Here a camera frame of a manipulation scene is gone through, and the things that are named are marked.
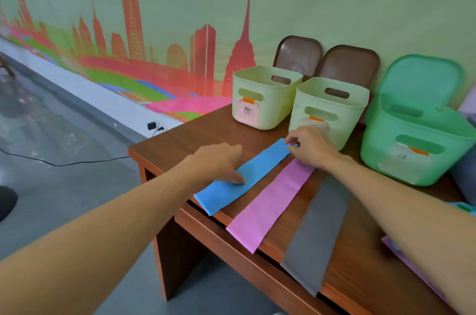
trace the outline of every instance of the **green plastic bin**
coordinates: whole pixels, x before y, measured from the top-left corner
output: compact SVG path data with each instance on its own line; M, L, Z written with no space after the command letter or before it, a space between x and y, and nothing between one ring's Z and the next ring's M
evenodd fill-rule
M368 103L368 89L330 78L313 77L296 90L289 131L327 122L328 136L341 150Z
M301 73L258 65L233 74L232 114L254 128L276 127L291 113Z
M390 93L374 101L361 157L383 174L430 186L476 142L476 129L451 108Z

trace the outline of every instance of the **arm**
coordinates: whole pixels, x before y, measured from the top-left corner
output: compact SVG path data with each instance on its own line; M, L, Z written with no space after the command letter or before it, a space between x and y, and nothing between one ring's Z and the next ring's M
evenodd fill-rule
M5 315L92 314L195 192L243 183L240 145L202 147L169 172L52 231L0 262Z
M291 131L302 162L342 182L460 314L476 311L476 217L341 155L315 127Z

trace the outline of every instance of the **blue fabric strip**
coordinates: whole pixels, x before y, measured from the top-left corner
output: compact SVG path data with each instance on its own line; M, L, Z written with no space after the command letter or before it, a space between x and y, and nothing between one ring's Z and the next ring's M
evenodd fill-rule
M289 153L288 146L284 144L284 138L280 138L237 170L246 179L245 184L235 185L231 182L214 181L195 194L195 198L207 214L212 216L250 190Z

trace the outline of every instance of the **gray fabric strip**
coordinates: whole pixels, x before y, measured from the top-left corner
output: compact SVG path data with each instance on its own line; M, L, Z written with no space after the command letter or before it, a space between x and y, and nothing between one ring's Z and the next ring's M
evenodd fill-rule
M321 287L352 198L352 193L329 175L312 199L284 255L281 266L313 296Z

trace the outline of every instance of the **wooden table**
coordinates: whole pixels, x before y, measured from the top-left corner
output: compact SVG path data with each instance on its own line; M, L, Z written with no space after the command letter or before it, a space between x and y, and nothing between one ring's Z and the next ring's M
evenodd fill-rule
M249 161L285 137L288 127L289 118L269 131L243 125L233 119L230 105L135 144L129 154L138 162L145 182L206 144L241 144L243 162ZM360 163L363 129L358 125L342 150ZM167 300L209 249L290 314L334 315L345 313L342 309L353 315L455 314L380 242L383 231L357 200L349 206L317 298L279 266L311 199L328 175L322 170L313 173L254 255L241 246L225 227L291 160L289 155L213 217L206 215L194 197L182 206L154 241ZM448 176L432 187L419 189L444 201L463 200Z

